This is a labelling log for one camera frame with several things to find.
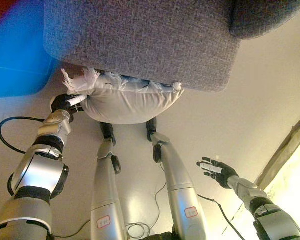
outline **sticker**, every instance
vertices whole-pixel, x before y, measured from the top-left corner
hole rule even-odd
[[[198,216],[198,211],[195,206],[186,208],[184,212],[187,219]]]
[[[104,216],[103,218],[100,218],[98,221],[96,221],[98,229],[105,228],[106,226],[109,226],[110,223],[111,223],[110,216]]]

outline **white pillow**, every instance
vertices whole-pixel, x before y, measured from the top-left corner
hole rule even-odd
[[[163,113],[184,90],[181,83],[161,83],[125,77],[93,68],[84,68],[83,76],[69,78],[61,70],[68,95],[88,95],[81,106],[92,119],[109,124],[140,124]]]

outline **blue object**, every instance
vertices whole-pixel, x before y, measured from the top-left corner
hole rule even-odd
[[[0,97],[39,92],[56,61],[43,48],[44,2],[18,1],[0,20]]]

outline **beige floor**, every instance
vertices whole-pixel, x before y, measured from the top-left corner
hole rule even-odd
[[[77,71],[70,65],[65,67]],[[61,81],[58,71],[38,94],[0,98],[0,121],[12,116],[47,117],[50,98],[66,91]],[[204,177],[196,162],[202,156],[218,155],[243,178],[254,181],[299,119],[300,15],[266,36],[243,41],[227,89],[219,93],[186,90],[158,117],[158,131],[172,140],[197,192],[219,201],[231,218],[241,202],[231,190]],[[8,142],[26,150],[39,125],[26,120],[9,122],[3,134]],[[51,201],[53,233],[57,235],[74,233],[90,217],[96,153],[102,141],[98,125],[84,113],[75,115],[71,126],[64,151],[70,174],[63,193]],[[151,225],[158,214],[154,195],[165,183],[164,174],[152,160],[143,124],[114,125],[114,131],[115,153],[122,165],[117,187],[125,221]],[[7,180],[21,158],[0,142],[0,206],[9,198]],[[161,216],[151,234],[170,231],[173,225],[166,190],[158,195],[158,202]],[[204,200],[201,203],[211,239],[220,239],[226,222],[218,206]],[[89,236],[88,224],[69,239]]]

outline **black cable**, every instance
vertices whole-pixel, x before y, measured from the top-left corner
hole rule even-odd
[[[227,221],[227,223],[232,227],[232,229],[236,232],[236,234],[238,234],[238,236],[239,236],[242,240],[245,240],[244,237],[241,236],[241,234],[240,234],[240,233],[238,232],[238,230],[235,228],[235,226],[233,226],[232,223],[228,220],[228,218],[227,218],[227,216],[226,216],[224,210],[222,209],[221,204],[219,204],[219,203],[218,203],[216,200],[214,200],[214,199],[210,199],[210,198],[201,196],[201,195],[199,195],[199,194],[198,194],[198,196],[199,196],[200,198],[203,198],[203,199],[208,200],[208,201],[210,201],[210,202],[216,203],[216,204],[219,206],[219,208],[220,208],[220,210],[221,210],[221,213],[222,213],[223,217],[225,218],[225,220]]]
[[[32,120],[32,121],[37,121],[37,122],[40,122],[40,123],[43,123],[45,121],[45,119],[41,119],[41,118],[34,118],[34,117],[27,117],[27,116],[14,116],[14,117],[9,117],[5,120],[3,120],[2,122],[0,122],[0,140],[10,149],[20,153],[20,154],[25,154],[26,152],[25,151],[22,151],[12,145],[10,145],[5,139],[4,137],[2,136],[2,127],[3,125],[6,123],[6,122],[9,122],[11,120],[17,120],[17,119],[25,119],[25,120]]]
[[[56,235],[53,235],[53,236],[56,237],[56,238],[60,238],[60,239],[71,238],[71,237],[77,235],[78,233],[80,233],[80,231],[81,231],[81,230],[85,227],[85,225],[87,225],[87,223],[89,223],[90,221],[91,221],[90,219],[89,219],[88,221],[86,221],[86,222],[80,227],[80,229],[79,229],[76,233],[74,233],[74,234],[72,234],[72,235],[69,235],[69,236],[56,236]]]

